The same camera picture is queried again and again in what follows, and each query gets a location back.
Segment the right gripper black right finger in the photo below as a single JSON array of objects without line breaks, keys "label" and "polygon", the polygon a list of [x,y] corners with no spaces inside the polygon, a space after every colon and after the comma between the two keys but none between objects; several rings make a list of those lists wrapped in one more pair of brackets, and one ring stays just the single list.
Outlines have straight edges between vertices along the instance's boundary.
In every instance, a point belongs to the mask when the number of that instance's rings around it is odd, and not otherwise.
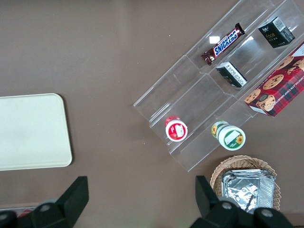
[{"label": "right gripper black right finger", "polygon": [[192,228],[233,228],[237,224],[238,208],[229,201],[220,201],[205,176],[197,176],[195,197],[201,214]]}]

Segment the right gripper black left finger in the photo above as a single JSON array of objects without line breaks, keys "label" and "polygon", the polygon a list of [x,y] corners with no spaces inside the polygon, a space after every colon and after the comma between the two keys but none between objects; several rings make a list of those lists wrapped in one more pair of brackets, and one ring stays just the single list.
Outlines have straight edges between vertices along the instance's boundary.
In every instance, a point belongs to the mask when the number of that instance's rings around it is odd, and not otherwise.
[{"label": "right gripper black left finger", "polygon": [[88,179],[79,176],[56,202],[47,202],[31,212],[35,228],[72,228],[89,200]]}]

